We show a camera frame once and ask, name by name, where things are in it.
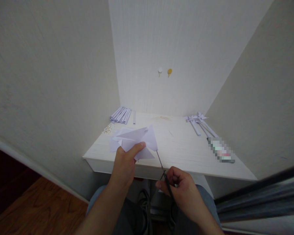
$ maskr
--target white paper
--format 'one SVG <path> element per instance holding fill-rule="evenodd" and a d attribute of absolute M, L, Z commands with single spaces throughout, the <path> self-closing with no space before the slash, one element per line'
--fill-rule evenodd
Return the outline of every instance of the white paper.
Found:
<path fill-rule="evenodd" d="M 122 146 L 124 151 L 127 152 L 135 144 L 143 141 L 146 143 L 146 147 L 142 151 L 140 151 L 134 159 L 138 161 L 139 159 L 155 158 L 148 149 L 150 148 L 153 151 L 158 150 L 157 141 L 152 125 L 137 130 L 122 128 L 113 137 L 110 138 L 110 151 L 115 152 L 119 146 Z"/>

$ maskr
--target hand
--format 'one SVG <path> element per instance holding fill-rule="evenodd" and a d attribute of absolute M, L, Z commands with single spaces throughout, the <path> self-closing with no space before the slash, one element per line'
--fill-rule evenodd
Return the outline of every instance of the hand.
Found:
<path fill-rule="evenodd" d="M 114 160 L 114 166 L 109 184 L 116 188 L 126 189 L 131 186 L 134 179 L 135 163 L 134 157 L 146 146 L 145 142 L 134 145 L 129 151 L 125 152 L 120 146 Z"/>
<path fill-rule="evenodd" d="M 177 206 L 190 220 L 199 223 L 203 200 L 191 175 L 173 166 L 167 171 L 167 178 Z M 170 196 L 164 181 L 157 181 L 156 187 Z"/>

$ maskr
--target baseboard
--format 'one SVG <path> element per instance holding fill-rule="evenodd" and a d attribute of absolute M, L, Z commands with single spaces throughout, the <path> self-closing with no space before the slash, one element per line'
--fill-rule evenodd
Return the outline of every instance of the baseboard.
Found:
<path fill-rule="evenodd" d="M 88 200 L 86 200 L 84 197 L 82 197 L 80 194 L 72 190 L 69 186 L 65 185 L 61 180 L 59 180 L 56 176 L 54 176 L 52 173 L 50 173 L 47 169 L 40 166 L 36 162 L 34 162 L 32 159 L 27 157 L 25 154 L 21 153 L 20 151 L 16 150 L 12 146 L 6 144 L 2 140 L 0 140 L 0 150 L 5 152 L 7 155 L 13 157 L 14 159 L 18 160 L 19 162 L 23 163 L 27 167 L 31 168 L 41 176 L 45 177 L 46 179 L 50 180 L 54 184 L 58 185 L 65 191 L 69 192 L 70 194 L 74 195 L 78 199 L 81 199 L 82 201 L 89 203 Z"/>

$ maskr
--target jeans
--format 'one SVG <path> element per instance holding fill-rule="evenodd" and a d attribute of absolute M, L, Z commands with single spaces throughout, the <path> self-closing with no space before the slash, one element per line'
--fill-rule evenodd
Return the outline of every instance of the jeans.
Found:
<path fill-rule="evenodd" d="M 196 186 L 208 210 L 210 211 L 218 225 L 221 227 L 214 200 L 202 186 Z M 88 214 L 89 210 L 92 208 L 96 199 L 105 189 L 105 187 L 106 185 L 101 186 L 94 193 L 88 204 L 86 214 Z M 113 234 L 139 234 L 143 226 L 143 220 L 144 215 L 140 206 L 126 198 L 119 219 L 114 228 Z M 180 209 L 178 209 L 177 211 L 175 221 L 176 224 L 174 228 L 174 234 L 198 234 L 198 228 L 196 224 L 191 221 L 186 215 L 184 215 L 184 213 Z"/>

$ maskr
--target wooden floor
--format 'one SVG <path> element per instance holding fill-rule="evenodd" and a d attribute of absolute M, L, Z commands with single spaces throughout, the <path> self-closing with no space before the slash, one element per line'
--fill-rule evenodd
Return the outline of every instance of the wooden floor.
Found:
<path fill-rule="evenodd" d="M 0 234 L 72 234 L 87 206 L 41 177 L 0 215 Z"/>

